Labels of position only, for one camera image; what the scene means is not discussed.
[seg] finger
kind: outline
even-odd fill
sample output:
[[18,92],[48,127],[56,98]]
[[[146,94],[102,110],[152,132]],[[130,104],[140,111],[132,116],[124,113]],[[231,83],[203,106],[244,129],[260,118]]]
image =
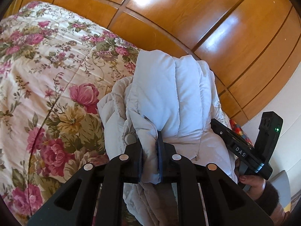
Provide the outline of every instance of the finger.
[[237,181],[239,182],[239,172],[237,169],[234,170],[234,174],[237,176]]
[[240,166],[240,159],[237,158],[235,161],[235,168],[238,168]]
[[265,179],[256,175],[240,176],[240,182],[251,186],[246,193],[253,200],[260,198],[265,188]]
[[239,181],[252,187],[263,187],[265,185],[265,179],[256,175],[242,175],[239,177]]

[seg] metal screw head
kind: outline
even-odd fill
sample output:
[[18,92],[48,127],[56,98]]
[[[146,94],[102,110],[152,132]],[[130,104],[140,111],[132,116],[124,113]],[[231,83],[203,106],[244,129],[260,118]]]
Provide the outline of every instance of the metal screw head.
[[174,154],[172,156],[172,159],[175,160],[175,161],[178,161],[178,160],[181,160],[182,156],[180,156],[179,154]]
[[84,169],[85,169],[86,171],[89,171],[89,170],[91,170],[92,168],[93,168],[93,165],[92,165],[91,163],[84,165]]
[[208,169],[211,170],[211,171],[215,171],[217,169],[217,166],[215,164],[213,164],[213,163],[210,163],[208,165]]
[[126,161],[128,159],[128,155],[123,154],[123,155],[119,156],[119,159],[122,161]]

